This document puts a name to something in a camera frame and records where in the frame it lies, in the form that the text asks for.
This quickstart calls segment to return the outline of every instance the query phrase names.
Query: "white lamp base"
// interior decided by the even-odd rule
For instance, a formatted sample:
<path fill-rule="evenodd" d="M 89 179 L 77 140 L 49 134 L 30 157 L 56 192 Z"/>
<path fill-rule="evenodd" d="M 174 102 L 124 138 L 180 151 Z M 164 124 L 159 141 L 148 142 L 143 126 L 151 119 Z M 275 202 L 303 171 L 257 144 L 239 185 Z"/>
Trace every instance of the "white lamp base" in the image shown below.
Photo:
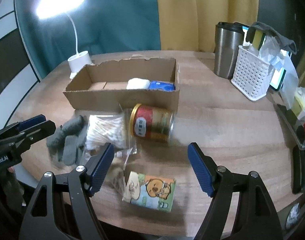
<path fill-rule="evenodd" d="M 84 65 L 92 65 L 92 62 L 88 51 L 85 50 L 68 58 L 68 64 L 71 70 L 70 78 L 73 79 Z"/>

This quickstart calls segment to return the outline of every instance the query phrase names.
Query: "cartoon bear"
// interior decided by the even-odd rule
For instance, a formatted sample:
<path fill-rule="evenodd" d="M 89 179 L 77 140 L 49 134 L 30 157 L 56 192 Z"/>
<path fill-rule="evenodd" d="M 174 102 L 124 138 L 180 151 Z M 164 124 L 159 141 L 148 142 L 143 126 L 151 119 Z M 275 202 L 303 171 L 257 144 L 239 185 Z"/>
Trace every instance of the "cartoon bear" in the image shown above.
<path fill-rule="evenodd" d="M 165 200 L 171 193 L 170 184 L 162 181 L 161 179 L 150 179 L 146 184 L 146 189 L 150 197 L 160 197 Z"/>

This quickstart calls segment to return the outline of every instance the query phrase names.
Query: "desk lamp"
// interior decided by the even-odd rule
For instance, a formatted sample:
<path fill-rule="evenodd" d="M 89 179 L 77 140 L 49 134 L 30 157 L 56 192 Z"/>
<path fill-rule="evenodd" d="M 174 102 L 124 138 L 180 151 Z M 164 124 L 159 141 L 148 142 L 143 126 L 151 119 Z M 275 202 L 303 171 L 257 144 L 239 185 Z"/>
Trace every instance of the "desk lamp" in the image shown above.
<path fill-rule="evenodd" d="M 72 79 L 77 72 L 86 64 L 92 64 L 88 51 L 78 52 L 78 37 L 75 23 L 68 14 L 68 11 L 78 7 L 84 0 L 40 0 L 37 7 L 37 15 L 39 19 L 54 17 L 58 14 L 65 13 L 74 28 L 76 37 L 76 54 L 68 58 L 69 67 L 71 69 L 70 78 Z"/>

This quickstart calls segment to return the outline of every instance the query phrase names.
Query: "lamp head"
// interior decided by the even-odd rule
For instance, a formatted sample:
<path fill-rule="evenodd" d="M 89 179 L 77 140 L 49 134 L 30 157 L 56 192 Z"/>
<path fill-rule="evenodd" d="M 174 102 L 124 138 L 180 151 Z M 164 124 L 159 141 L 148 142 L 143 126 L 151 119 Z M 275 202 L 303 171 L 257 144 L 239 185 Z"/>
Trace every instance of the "lamp head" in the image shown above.
<path fill-rule="evenodd" d="M 78 7 L 83 1 L 84 0 L 41 0 L 37 7 L 37 15 L 39 19 L 53 17 Z"/>

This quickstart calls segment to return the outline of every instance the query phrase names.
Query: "gold lid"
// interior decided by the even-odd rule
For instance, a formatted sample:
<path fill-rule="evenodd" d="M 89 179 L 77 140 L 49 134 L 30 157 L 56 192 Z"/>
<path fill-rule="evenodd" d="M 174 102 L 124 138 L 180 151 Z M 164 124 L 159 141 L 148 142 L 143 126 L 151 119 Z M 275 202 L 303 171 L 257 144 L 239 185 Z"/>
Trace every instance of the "gold lid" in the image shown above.
<path fill-rule="evenodd" d="M 138 110 L 139 106 L 141 106 L 141 105 L 142 104 L 135 105 L 134 109 L 132 110 L 131 115 L 130 115 L 129 130 L 130 130 L 130 133 L 132 136 L 134 136 L 134 116 L 136 115 L 137 110 Z"/>

